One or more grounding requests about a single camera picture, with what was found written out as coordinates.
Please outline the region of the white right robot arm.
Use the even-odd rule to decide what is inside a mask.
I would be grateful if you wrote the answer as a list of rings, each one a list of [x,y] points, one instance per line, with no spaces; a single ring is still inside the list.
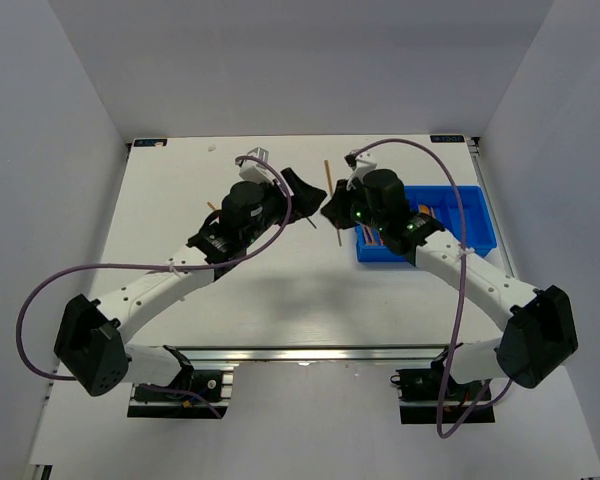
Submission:
[[[577,351],[565,291],[517,280],[463,247],[441,222],[410,207],[393,171],[338,181],[321,213],[339,229],[377,231],[393,254],[455,288],[501,331],[498,338],[450,348],[433,362],[431,384],[439,396],[452,399],[468,383],[496,378],[532,389]]]

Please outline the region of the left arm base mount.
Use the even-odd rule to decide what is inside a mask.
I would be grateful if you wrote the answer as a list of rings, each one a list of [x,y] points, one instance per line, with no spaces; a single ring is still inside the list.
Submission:
[[[167,347],[179,370],[168,384],[141,381],[133,386],[128,418],[220,420],[228,410],[232,373],[227,368],[196,367],[183,352]]]

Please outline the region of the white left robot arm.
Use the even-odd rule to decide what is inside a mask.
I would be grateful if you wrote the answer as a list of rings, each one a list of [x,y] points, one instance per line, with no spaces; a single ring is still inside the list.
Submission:
[[[120,383],[151,384],[171,399],[189,392],[194,368],[179,350],[131,340],[171,305],[230,272],[272,226],[316,213],[326,192],[290,168],[281,176],[287,191],[267,174],[243,175],[165,271],[146,273],[94,300],[78,295],[68,302],[54,353],[89,395],[104,395]]]

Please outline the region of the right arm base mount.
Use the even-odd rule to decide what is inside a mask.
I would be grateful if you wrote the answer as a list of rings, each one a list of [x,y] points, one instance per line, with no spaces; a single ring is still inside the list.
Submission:
[[[429,369],[399,369],[390,383],[397,390],[400,422],[402,425],[435,425],[439,394],[439,380]],[[460,386],[449,385],[442,408],[442,423],[452,425],[460,419],[478,396],[484,383],[472,382]],[[476,408],[465,419],[467,424],[490,424],[496,421],[487,390]]]

